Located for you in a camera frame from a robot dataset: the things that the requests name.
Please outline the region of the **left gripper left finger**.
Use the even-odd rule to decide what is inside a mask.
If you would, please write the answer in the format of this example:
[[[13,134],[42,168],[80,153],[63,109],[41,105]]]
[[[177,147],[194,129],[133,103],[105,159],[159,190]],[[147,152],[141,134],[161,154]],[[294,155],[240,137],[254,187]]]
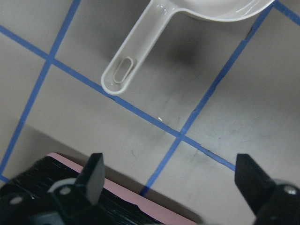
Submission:
[[[103,154],[91,154],[77,176],[55,182],[49,197],[64,225],[103,225],[105,212],[99,206],[105,182]]]

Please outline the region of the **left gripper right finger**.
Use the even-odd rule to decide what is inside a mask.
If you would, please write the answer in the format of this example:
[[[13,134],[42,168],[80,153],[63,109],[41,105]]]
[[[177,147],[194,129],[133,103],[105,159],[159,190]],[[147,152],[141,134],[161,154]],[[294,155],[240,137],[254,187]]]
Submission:
[[[249,154],[237,155],[234,182],[255,215],[255,225],[300,223],[300,188],[272,179]]]

